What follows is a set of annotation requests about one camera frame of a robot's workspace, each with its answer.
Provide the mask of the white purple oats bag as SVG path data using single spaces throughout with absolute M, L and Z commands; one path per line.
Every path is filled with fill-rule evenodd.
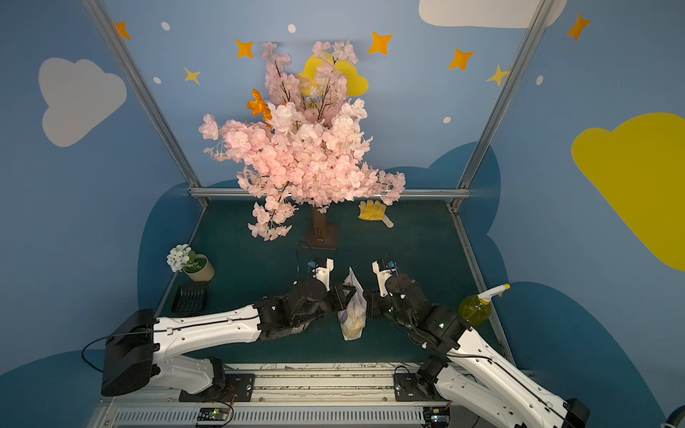
M 349 275 L 342 285 L 351 286 L 351 292 L 354 294 L 349 299 L 346 308 L 338 312 L 337 317 L 344 340 L 354 341 L 360 339 L 366 326 L 367 301 L 364 297 L 364 289 L 351 267 L 349 268 Z

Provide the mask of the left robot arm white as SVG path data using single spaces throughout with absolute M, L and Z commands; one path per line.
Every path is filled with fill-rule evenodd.
M 222 362 L 198 360 L 192 352 L 299 335 L 313 321 L 343 311 L 356 296 L 351 285 L 310 278 L 289 294 L 206 316 L 155 317 L 152 310 L 139 310 L 105 341 L 101 394 L 117 397 L 153 385 L 211 401 L 227 388 Z

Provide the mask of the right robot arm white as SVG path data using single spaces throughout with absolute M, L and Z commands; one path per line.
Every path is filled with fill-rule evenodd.
M 586 426 L 587 406 L 535 383 L 458 313 L 428 301 L 416 280 L 390 269 L 376 278 L 377 291 L 366 295 L 371 316 L 392 320 L 415 344 L 433 353 L 417 378 L 440 397 L 496 427 Z

